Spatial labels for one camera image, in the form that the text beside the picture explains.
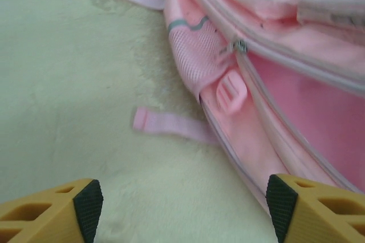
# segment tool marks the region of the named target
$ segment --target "plastic buckle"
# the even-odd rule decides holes
[[[248,91],[241,75],[236,70],[231,70],[219,82],[216,95],[220,108],[231,115],[241,109]]]

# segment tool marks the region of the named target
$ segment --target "zipper pull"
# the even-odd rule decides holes
[[[215,63],[221,64],[223,61],[225,61],[226,58],[231,56],[235,51],[246,53],[247,46],[242,39],[239,39],[235,42],[230,42],[227,46],[222,48],[215,57]]]

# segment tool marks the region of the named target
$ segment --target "yellow object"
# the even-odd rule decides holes
[[[365,242],[365,195],[272,175],[266,199],[280,243]]]
[[[8,201],[0,205],[0,243],[92,243],[102,203],[93,179]]]

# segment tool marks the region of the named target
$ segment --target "yellow plastic part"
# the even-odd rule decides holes
[[[285,243],[365,242],[365,195],[290,175],[298,193]]]
[[[0,243],[84,243],[73,199],[81,179],[0,205]]]

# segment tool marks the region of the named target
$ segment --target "carpet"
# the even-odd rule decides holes
[[[100,180],[95,242],[276,242],[221,148],[131,130],[136,106],[203,119],[162,13],[125,0],[0,0],[0,202]]]

